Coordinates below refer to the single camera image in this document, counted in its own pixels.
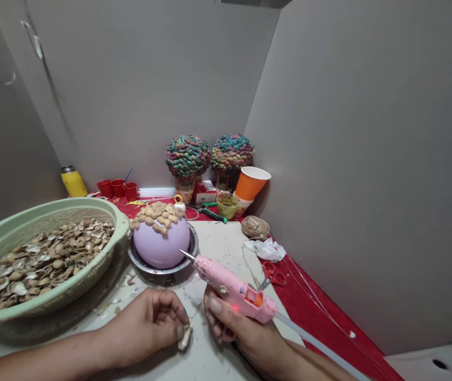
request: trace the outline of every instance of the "pink glue gun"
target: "pink glue gun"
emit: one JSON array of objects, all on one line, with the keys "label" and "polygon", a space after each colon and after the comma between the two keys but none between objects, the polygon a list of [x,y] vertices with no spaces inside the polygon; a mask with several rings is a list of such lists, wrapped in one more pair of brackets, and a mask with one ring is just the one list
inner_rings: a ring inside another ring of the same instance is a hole
[{"label": "pink glue gun", "polygon": [[[230,270],[222,267],[213,260],[181,250],[189,258],[200,277],[211,285],[221,298],[231,304],[233,308],[244,316],[256,319],[262,324],[272,320],[277,312],[275,301],[254,290],[247,282],[239,279]],[[222,335],[223,341],[233,341],[234,334],[227,328]]]}]

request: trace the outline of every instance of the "red cup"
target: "red cup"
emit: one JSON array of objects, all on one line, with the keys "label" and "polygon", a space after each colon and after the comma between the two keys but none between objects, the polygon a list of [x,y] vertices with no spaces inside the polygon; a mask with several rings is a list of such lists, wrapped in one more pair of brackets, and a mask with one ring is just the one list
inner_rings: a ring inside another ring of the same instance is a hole
[{"label": "red cup", "polygon": [[138,184],[136,183],[125,183],[122,185],[125,192],[125,198],[127,201],[136,201],[138,198]]},{"label": "red cup", "polygon": [[103,180],[97,183],[97,188],[101,191],[101,195],[107,198],[113,197],[113,188],[111,180]]},{"label": "red cup", "polygon": [[122,179],[113,180],[111,182],[111,187],[113,188],[113,193],[115,194],[115,196],[117,197],[125,196],[124,188],[122,188],[122,185],[124,185],[124,180]]}]

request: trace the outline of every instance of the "yellow bottle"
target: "yellow bottle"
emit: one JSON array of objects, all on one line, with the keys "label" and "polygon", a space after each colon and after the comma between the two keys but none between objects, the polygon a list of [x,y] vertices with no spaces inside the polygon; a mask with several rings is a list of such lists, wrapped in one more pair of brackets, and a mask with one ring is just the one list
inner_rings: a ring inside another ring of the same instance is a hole
[{"label": "yellow bottle", "polygon": [[85,197],[88,194],[82,177],[73,166],[62,167],[60,171],[62,172],[62,181],[67,188],[67,192],[69,192],[69,196]]}]

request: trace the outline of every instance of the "white plastic bag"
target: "white plastic bag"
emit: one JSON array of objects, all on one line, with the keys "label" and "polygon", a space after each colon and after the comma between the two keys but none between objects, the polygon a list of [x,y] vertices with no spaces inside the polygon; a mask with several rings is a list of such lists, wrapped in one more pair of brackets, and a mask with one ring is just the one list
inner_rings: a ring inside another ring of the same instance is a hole
[{"label": "white plastic bag", "polygon": [[250,251],[255,252],[261,259],[266,259],[270,262],[279,262],[286,255],[286,250],[272,238],[267,239],[265,242],[246,241],[244,245]]}]

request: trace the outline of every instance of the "scissors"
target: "scissors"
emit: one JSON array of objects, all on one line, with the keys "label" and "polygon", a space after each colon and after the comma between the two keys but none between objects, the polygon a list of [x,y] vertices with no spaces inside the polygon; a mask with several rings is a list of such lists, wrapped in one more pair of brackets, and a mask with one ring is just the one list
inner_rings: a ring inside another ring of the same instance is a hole
[{"label": "scissors", "polygon": [[267,288],[270,283],[277,286],[286,285],[286,276],[282,272],[277,270],[272,262],[266,261],[265,263],[263,263],[263,272],[265,273],[265,280],[259,287],[261,291]]}]

